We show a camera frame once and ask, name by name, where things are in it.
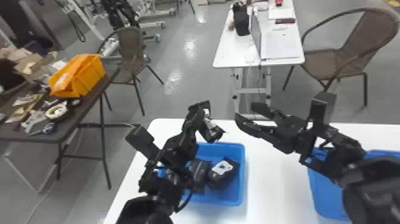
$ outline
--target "dark table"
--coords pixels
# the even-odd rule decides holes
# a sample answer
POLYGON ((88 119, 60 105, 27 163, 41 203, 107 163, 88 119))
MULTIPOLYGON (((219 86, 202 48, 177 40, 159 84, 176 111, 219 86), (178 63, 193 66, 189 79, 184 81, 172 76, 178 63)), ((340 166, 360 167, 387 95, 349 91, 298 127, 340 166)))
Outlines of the dark table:
MULTIPOLYGON (((108 172, 108 166, 105 156, 105 127, 132 127, 129 124, 104 124, 104 113, 103 113, 103 97, 105 90, 112 83, 115 77, 120 72, 120 66, 115 61, 102 60, 106 74, 86 96, 82 97, 82 104, 79 107, 73 109, 73 115, 63 120, 57 126, 57 131, 50 135, 35 135, 28 136, 25 133, 24 128, 19 130, 13 130, 16 126, 16 122, 3 123, 0 125, 0 140, 13 141, 13 142, 35 142, 44 144, 57 144, 58 145, 58 158, 57 164, 57 179, 61 176, 61 162, 63 158, 82 158, 88 160, 99 160, 103 162, 104 172, 107 179, 108 189, 111 189, 110 174, 108 172), (92 109, 97 100, 100 101, 100 123, 81 123, 83 118, 92 109), (67 155, 64 154, 68 145, 63 145, 64 141, 73 133, 76 128, 100 128, 101 140, 102 140, 102 157, 88 157, 79 155, 67 155)), ((18 107, 13 107, 12 104, 15 102, 17 97, 25 96, 29 92, 29 88, 22 89, 19 93, 15 94, 10 100, 0 108, 0 113, 5 113, 7 116, 11 115, 18 107)))

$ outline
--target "blue plastic bin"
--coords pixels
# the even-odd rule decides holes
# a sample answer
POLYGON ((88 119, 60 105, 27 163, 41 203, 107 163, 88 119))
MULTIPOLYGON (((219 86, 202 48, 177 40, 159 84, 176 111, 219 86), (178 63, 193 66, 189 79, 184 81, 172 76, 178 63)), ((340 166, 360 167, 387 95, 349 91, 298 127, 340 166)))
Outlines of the blue plastic bin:
MULTIPOLYGON (((243 202, 243 191, 245 187, 245 147, 242 144, 235 143, 198 143, 199 150, 196 157, 201 160, 211 161, 212 166, 216 165, 224 157, 240 163, 239 171, 229 183, 229 186, 222 191, 211 190, 205 187, 204 194, 193 193, 190 201, 200 203, 220 204, 223 206, 239 206, 243 202)), ((158 176, 164 176, 165 170, 160 170, 158 176)), ((189 195, 189 191, 185 191, 182 200, 189 195)))
MULTIPOLYGON (((325 159, 326 153, 315 148, 314 155, 323 160, 325 159)), ((400 158, 399 152, 385 150, 368 151, 365 158, 372 158, 380 155, 394 155, 400 158)), ((311 169, 308 169, 308 177, 310 179, 314 207, 317 213, 328 219, 350 221, 343 208, 341 188, 333 184, 328 178, 311 169)))

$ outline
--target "red object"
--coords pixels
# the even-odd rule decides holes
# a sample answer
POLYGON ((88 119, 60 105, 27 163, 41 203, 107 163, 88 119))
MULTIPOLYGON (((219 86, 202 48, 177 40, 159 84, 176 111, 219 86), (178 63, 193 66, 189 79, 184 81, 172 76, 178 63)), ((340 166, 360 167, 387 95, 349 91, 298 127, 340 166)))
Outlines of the red object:
POLYGON ((275 4, 277 7, 282 6, 283 0, 275 0, 275 4))
POLYGON ((296 19, 295 18, 281 18, 278 20, 275 20, 275 24, 287 24, 287 23, 295 23, 296 19))

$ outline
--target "white table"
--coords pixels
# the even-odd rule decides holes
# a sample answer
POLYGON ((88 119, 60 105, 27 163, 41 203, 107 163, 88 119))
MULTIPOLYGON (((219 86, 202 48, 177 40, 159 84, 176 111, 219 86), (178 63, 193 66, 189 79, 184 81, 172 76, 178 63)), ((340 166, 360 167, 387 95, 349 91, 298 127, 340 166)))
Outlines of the white table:
MULTIPOLYGON (((168 138, 180 132, 182 119, 156 119, 148 131, 155 144, 162 148, 168 138)), ((239 130, 232 120, 216 120, 227 131, 223 142, 245 146, 246 185, 243 204, 239 207, 190 202, 185 209, 171 216, 175 224, 331 224, 337 221, 320 217, 314 210, 306 167, 299 164, 299 155, 285 155, 261 139, 239 130)), ((273 122, 260 122, 273 125, 273 122)), ((332 126, 360 141, 364 149, 400 149, 400 125, 361 125, 333 123, 332 126)), ((200 134, 199 142, 204 142, 200 134)), ((104 224, 115 224, 125 202, 138 197, 138 181, 147 159, 137 153, 108 211, 104 224)))
MULTIPOLYGON (((293 5, 292 0, 285 0, 284 4, 293 5)), ((248 7, 248 14, 251 15, 252 7, 248 7)), ((233 11, 230 10, 223 27, 220 43, 215 53, 212 66, 216 69, 232 70, 232 92, 235 112, 239 112, 240 94, 266 94, 265 102, 271 104, 271 67, 289 66, 302 64, 305 61, 304 52, 301 45, 301 37, 297 21, 293 24, 275 24, 275 20, 268 19, 268 11, 260 11, 257 14, 262 32, 276 29, 284 29, 288 36, 297 42, 299 47, 296 49, 298 58, 278 58, 261 61, 251 35, 239 36, 236 31, 230 31, 228 25, 233 21, 233 11), (259 75, 266 78, 265 88, 242 88, 243 74, 247 73, 250 67, 261 66, 259 75)), ((253 114, 242 114, 246 117, 254 118, 253 114)))

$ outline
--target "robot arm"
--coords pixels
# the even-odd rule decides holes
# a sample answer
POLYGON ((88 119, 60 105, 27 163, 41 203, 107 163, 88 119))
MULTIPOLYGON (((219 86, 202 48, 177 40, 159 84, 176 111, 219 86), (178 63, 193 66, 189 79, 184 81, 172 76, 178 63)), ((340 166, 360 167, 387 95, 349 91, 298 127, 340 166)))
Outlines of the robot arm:
POLYGON ((354 224, 399 224, 400 160, 391 156, 364 159, 365 151, 358 141, 329 126, 335 100, 333 94, 319 93, 306 120, 260 103, 253 103, 251 109, 276 126, 261 126, 239 114, 235 120, 242 131, 266 140, 281 152, 300 154, 301 164, 339 185, 344 208, 354 224), (316 150, 317 138, 324 142, 316 150), (318 151, 324 151, 324 159, 316 156, 318 151))
POLYGON ((188 110, 182 132, 168 139, 162 149, 142 126, 126 136, 126 141, 148 159, 139 181, 139 192, 147 195, 128 201, 117 224, 172 224, 170 215, 178 213, 190 201, 192 193, 179 204, 183 191, 193 189, 193 175, 186 164, 197 154, 195 133, 199 131, 207 142, 214 142, 222 137, 224 130, 213 122, 209 101, 192 105, 188 110), (156 169, 167 171, 159 177, 156 169))

